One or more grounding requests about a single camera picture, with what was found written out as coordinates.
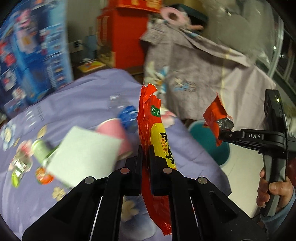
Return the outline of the blue sleeve forearm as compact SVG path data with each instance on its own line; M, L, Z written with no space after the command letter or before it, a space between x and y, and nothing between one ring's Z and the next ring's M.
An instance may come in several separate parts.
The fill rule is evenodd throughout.
M281 211L279 211L278 213L276 213L272 217L263 216L263 215L260 214L260 219L265 225L266 234L268 236L273 235L277 231L277 229L280 227L282 222L287 217L290 209L292 208L293 203L295 201L295 189L294 189L294 187L292 188L292 190L293 190L293 193L292 193L292 197L291 197L289 203L283 209L281 209Z

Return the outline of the person's right hand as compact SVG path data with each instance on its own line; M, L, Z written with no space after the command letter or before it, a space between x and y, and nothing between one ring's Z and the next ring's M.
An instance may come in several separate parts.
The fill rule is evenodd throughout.
M290 202L293 193L294 193L294 187L287 178L285 182L273 182L268 183L265 180L265 169L263 168L260 171L260 181L257 189L257 198L256 198L256 204L258 207L265 207L266 203L270 200L270 195L279 196L279 203L276 208L276 213L280 212L282 209L284 209L288 203Z

